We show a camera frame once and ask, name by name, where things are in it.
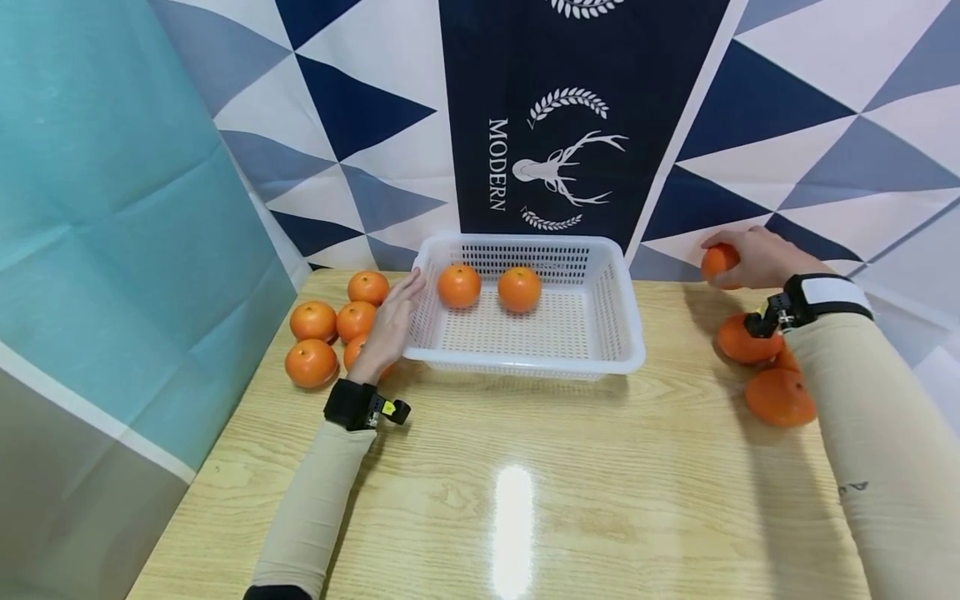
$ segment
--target white plastic basket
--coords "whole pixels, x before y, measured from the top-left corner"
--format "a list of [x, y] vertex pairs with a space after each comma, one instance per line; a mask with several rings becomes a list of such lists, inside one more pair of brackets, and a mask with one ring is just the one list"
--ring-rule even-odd
[[[471, 308], [446, 308], [440, 273], [454, 263], [483, 280]], [[403, 355], [433, 369], [595, 380], [635, 371], [646, 359], [643, 329], [620, 247], [605, 237], [450, 233], [426, 239], [414, 261], [427, 277]], [[496, 285], [513, 267], [540, 276], [539, 306], [517, 315]]]

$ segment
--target arm sleeve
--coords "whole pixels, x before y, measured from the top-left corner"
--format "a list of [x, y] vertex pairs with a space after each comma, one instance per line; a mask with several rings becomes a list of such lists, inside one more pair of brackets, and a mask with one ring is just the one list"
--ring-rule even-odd
[[960, 593], [957, 438], [869, 319], [787, 332], [817, 404], [840, 502], [878, 599]]
[[321, 425], [276, 511], [253, 570], [250, 598], [293, 599], [298, 596], [250, 594], [290, 594], [295, 587], [317, 600], [350, 490], [375, 438], [372, 430]]

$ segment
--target hand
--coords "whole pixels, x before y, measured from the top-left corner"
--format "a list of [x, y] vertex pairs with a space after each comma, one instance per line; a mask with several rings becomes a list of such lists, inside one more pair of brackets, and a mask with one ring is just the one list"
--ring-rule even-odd
[[820, 260], [760, 226], [748, 231], [717, 231], [701, 244], [701, 248], [717, 244], [730, 244], [736, 248], [740, 264], [714, 277], [710, 282], [714, 287], [781, 288], [794, 275], [834, 273]]
[[380, 374], [403, 354], [410, 332], [410, 317], [425, 287], [426, 276], [420, 269], [414, 269], [413, 273], [390, 290], [387, 299], [376, 311], [376, 321], [363, 351], [347, 373], [348, 380], [376, 385]]

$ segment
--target table surface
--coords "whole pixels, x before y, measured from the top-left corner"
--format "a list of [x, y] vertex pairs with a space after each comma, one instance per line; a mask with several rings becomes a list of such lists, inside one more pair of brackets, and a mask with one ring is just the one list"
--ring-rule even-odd
[[[316, 272], [298, 302], [341, 306], [350, 275]], [[751, 370], [711, 343], [763, 295], [634, 289], [648, 357], [628, 376], [397, 364], [381, 388], [414, 412], [381, 425], [327, 598], [868, 597], [817, 424], [753, 419]], [[243, 595], [327, 395], [287, 379], [293, 342], [284, 323], [131, 600]]]

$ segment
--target orange in hand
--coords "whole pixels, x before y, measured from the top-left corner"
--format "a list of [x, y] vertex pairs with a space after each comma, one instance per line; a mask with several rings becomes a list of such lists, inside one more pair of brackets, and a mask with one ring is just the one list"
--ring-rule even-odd
[[302, 388], [319, 388], [337, 372], [337, 354], [321, 340], [303, 340], [287, 352], [287, 375]]
[[761, 371], [747, 384], [747, 408], [775, 427], [798, 427], [817, 418], [804, 376], [788, 369]]
[[514, 267], [500, 276], [496, 291], [500, 304], [515, 313], [533, 310], [540, 301], [540, 277], [528, 267]]
[[326, 302], [304, 302], [290, 313], [290, 330], [298, 340], [329, 343], [337, 335], [337, 313]]
[[772, 359], [783, 350], [783, 336], [755, 338], [743, 324], [746, 313], [733, 315], [717, 331], [717, 346], [728, 358], [744, 365], [755, 365]]
[[[347, 348], [344, 350], [344, 367], [347, 367], [347, 371], [353, 368], [353, 362], [356, 361], [357, 356], [363, 351], [363, 346], [367, 343], [367, 335], [366, 333], [361, 333], [347, 344]], [[380, 376], [386, 377], [393, 367], [394, 366], [391, 365], [384, 369]]]
[[[740, 254], [730, 244], [717, 244], [707, 248], [704, 259], [700, 262], [700, 275], [704, 281], [711, 281], [719, 274], [729, 271], [740, 264]], [[739, 289], [740, 285], [725, 285], [725, 290]]]
[[800, 363], [797, 362], [797, 357], [793, 355], [793, 352], [791, 352], [787, 346], [784, 346], [780, 354], [774, 358], [773, 365], [771, 366], [774, 369], [788, 369], [790, 371], [802, 372], [800, 370]]
[[470, 308], [480, 298], [480, 275], [469, 265], [450, 265], [437, 279], [437, 293], [450, 308]]
[[362, 300], [379, 306], [387, 299], [387, 294], [390, 294], [390, 283], [375, 271], [361, 271], [347, 284], [347, 296], [351, 302]]
[[376, 306], [362, 300], [348, 302], [337, 315], [337, 333], [344, 343], [349, 344], [361, 333], [370, 333], [374, 319]]

